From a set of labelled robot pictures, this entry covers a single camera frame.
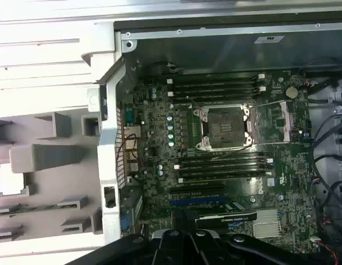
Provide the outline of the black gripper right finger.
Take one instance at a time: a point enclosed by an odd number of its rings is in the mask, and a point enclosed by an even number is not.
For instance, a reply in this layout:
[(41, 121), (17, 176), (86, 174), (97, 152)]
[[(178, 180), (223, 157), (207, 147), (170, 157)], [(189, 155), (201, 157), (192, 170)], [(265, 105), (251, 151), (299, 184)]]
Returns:
[(258, 238), (236, 233), (219, 234), (215, 229), (236, 222), (249, 222), (256, 212), (234, 212), (198, 217), (185, 211), (194, 221), (191, 239), (200, 258), (200, 264), (338, 264), (334, 251), (320, 241), (315, 242), (324, 252), (293, 253)]

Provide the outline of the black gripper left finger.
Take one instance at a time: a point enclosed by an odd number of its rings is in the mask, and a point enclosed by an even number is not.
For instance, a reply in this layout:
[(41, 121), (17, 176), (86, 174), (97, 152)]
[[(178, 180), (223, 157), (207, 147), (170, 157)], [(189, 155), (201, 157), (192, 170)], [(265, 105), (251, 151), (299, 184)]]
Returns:
[(151, 240), (138, 234), (129, 235), (69, 264), (200, 264), (191, 239), (194, 221), (180, 209), (174, 210), (173, 216), (173, 228)]

